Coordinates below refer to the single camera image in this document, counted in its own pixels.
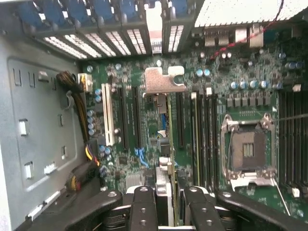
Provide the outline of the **grey power supply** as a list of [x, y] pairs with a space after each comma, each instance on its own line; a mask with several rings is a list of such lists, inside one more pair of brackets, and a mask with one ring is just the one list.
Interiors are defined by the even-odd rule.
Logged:
[[37, 217], [79, 165], [82, 134], [56, 75], [72, 62], [0, 36], [0, 231]]

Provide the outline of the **open black PC case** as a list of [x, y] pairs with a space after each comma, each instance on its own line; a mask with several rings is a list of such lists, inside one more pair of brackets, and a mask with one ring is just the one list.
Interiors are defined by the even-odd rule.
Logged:
[[0, 0], [0, 36], [38, 44], [76, 67], [55, 79], [66, 93], [65, 105], [78, 117], [84, 160], [37, 217], [107, 190], [86, 155], [85, 95], [78, 80], [83, 61], [183, 53], [213, 31], [227, 30], [241, 45], [253, 29], [308, 38], [308, 0]]

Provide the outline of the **white expansion slot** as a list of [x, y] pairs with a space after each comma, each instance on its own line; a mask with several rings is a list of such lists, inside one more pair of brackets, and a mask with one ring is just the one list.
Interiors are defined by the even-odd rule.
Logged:
[[114, 117], [110, 84], [102, 84], [102, 102], [106, 145], [113, 146], [116, 141], [114, 135]]

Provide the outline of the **metal socket cover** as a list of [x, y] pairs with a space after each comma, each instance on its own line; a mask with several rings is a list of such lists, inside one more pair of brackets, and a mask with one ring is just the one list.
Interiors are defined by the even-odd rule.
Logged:
[[245, 172], [241, 174], [232, 174], [229, 180], [233, 191], [237, 187], [248, 187], [249, 184], [256, 186], [276, 186], [275, 172], [273, 171], [257, 171]]

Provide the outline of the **CPU socket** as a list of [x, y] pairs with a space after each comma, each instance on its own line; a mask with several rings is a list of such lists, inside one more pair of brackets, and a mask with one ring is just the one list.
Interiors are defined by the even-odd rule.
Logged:
[[230, 114], [220, 129], [220, 157], [226, 183], [232, 174], [273, 171], [277, 174], [275, 125], [270, 113], [259, 119], [236, 120]]

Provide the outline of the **green motherboard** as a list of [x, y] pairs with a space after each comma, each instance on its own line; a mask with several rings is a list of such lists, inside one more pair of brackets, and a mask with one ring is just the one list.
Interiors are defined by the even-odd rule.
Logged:
[[[183, 83], [184, 147], [178, 147], [176, 93], [171, 94], [172, 122], [175, 149], [176, 193], [179, 222], [167, 225], [167, 205], [156, 195], [158, 158], [168, 152], [166, 136], [157, 104], [163, 96], [144, 96], [145, 70], [182, 66], [184, 74], [174, 77]], [[151, 57], [96, 59], [82, 62], [78, 80], [83, 84], [87, 131], [86, 155], [97, 168], [101, 186], [118, 190], [133, 201], [135, 189], [152, 188], [156, 204], [158, 229], [195, 228], [186, 203], [184, 190], [198, 187], [219, 213], [226, 231], [247, 231], [253, 228], [248, 219], [224, 211], [216, 200], [219, 191], [230, 192], [222, 174], [220, 129], [223, 118], [230, 114], [236, 120], [261, 118], [268, 112], [272, 119], [308, 113], [308, 38], [294, 38], [285, 31], [258, 32], [251, 30], [248, 41], [238, 45], [230, 32], [206, 32], [188, 50], [174, 55]], [[106, 145], [102, 84], [111, 85], [115, 144]], [[126, 93], [129, 150], [122, 145], [121, 122], [117, 89]], [[135, 147], [131, 87], [138, 87], [141, 148]], [[197, 185], [194, 102], [197, 92], [200, 186]], [[308, 117], [274, 122], [277, 174], [276, 186], [238, 187], [235, 193], [251, 198], [279, 212], [308, 224]], [[140, 174], [144, 184], [126, 188], [125, 177]], [[106, 220], [104, 230], [125, 230], [128, 212], [115, 213]]]

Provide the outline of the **thin metal locking lever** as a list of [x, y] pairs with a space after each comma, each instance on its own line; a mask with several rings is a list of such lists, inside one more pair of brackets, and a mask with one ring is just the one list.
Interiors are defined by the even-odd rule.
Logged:
[[301, 118], [306, 118], [306, 117], [308, 117], [308, 113], [284, 117], [284, 118], [277, 118], [277, 119], [274, 119], [273, 122], [281, 122], [281, 121], [287, 121], [287, 120], [292, 120], [292, 119], [301, 119]]

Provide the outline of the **black RAM stick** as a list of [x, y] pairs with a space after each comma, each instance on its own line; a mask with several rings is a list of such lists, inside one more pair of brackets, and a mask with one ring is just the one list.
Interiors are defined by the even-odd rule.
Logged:
[[196, 160], [197, 160], [197, 185], [200, 186], [197, 92], [192, 93], [192, 100], [194, 102], [194, 120], [195, 120], [194, 130], [195, 130], [195, 147], [196, 147]]

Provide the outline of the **silver chipset heatsink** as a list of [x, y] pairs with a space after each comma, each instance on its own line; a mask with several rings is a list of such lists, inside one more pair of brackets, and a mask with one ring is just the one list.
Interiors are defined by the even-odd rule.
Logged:
[[140, 174], [131, 174], [125, 177], [125, 185], [127, 189], [132, 186], [138, 186], [143, 184], [144, 184], [144, 177]]

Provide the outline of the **black expansion slot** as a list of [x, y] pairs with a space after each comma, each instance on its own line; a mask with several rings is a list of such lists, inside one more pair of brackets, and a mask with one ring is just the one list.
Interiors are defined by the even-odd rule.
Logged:
[[117, 92], [119, 100], [122, 145], [123, 145], [123, 150], [128, 151], [129, 141], [128, 141], [128, 117], [127, 117], [126, 93], [123, 87], [118, 88]]
[[177, 113], [177, 134], [178, 147], [184, 147], [184, 119], [183, 119], [183, 95], [176, 93], [176, 113]]
[[139, 90], [138, 87], [131, 87], [132, 91], [132, 113], [135, 132], [135, 147], [141, 148], [141, 120], [140, 120], [140, 105], [139, 105]]

